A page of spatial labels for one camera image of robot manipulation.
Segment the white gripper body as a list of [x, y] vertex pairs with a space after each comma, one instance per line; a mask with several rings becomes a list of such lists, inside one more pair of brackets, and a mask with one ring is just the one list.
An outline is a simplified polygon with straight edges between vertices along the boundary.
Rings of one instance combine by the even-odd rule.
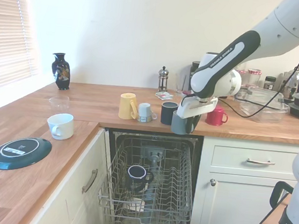
[[177, 115], [183, 119], [203, 115], [212, 112], [217, 102], [217, 97], [201, 99], [194, 94], [186, 95], [177, 108]]

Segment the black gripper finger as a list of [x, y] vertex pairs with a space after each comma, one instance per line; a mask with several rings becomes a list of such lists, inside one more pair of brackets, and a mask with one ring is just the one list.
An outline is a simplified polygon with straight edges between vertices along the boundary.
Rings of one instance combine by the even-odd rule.
[[196, 115], [196, 116], [193, 117], [192, 123], [191, 123], [191, 129], [190, 129], [189, 133], [193, 133], [193, 131], [195, 130], [197, 124], [199, 123], [199, 120], [200, 120], [199, 115]]

